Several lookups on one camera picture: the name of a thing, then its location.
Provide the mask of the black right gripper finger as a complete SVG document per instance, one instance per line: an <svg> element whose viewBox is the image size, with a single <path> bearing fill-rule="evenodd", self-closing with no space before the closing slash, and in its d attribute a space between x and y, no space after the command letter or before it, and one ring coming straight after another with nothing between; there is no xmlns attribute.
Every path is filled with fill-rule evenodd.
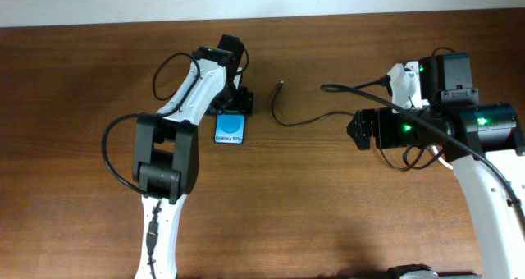
<svg viewBox="0 0 525 279"><path fill-rule="evenodd" d="M362 109L358 110L355 115L352 123L356 126L365 126L370 125L374 121L374 109Z"/></svg>
<svg viewBox="0 0 525 279"><path fill-rule="evenodd" d="M371 127L364 122L350 122L347 125L347 134L352 138L359 150L370 149Z"/></svg>

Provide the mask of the blue Galaxy smartphone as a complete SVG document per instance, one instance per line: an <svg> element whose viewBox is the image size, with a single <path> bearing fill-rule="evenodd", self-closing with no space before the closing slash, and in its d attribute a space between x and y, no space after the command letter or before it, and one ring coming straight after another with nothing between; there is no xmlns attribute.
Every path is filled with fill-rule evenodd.
<svg viewBox="0 0 525 279"><path fill-rule="evenodd" d="M218 115L214 141L217 144L242 144L244 142L245 121L243 115Z"/></svg>

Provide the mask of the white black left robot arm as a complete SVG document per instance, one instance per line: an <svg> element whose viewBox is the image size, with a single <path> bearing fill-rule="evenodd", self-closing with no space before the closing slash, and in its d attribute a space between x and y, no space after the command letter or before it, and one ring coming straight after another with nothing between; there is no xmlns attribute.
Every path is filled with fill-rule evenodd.
<svg viewBox="0 0 525 279"><path fill-rule="evenodd" d="M199 124L207 116L246 118L253 93L243 86L249 60L239 38L190 56L188 75L152 118L136 122L132 176L143 191L144 233L138 278L175 278L176 240L184 202L199 173Z"/></svg>

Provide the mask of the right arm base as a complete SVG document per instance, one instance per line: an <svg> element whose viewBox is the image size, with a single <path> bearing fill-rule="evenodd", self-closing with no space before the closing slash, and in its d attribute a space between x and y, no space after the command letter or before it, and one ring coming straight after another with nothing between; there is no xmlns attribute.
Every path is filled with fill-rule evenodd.
<svg viewBox="0 0 525 279"><path fill-rule="evenodd" d="M477 274L439 274L425 264L401 265L389 268L386 272L388 279L482 279Z"/></svg>

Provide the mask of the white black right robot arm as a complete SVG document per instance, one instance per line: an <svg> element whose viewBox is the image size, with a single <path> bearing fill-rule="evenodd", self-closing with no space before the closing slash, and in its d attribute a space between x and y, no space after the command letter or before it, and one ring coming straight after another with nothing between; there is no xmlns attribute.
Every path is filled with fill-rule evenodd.
<svg viewBox="0 0 525 279"><path fill-rule="evenodd" d="M360 150L440 147L467 201L485 278L524 276L524 134L507 103L482 104L467 53L395 65L391 96L347 126Z"/></svg>

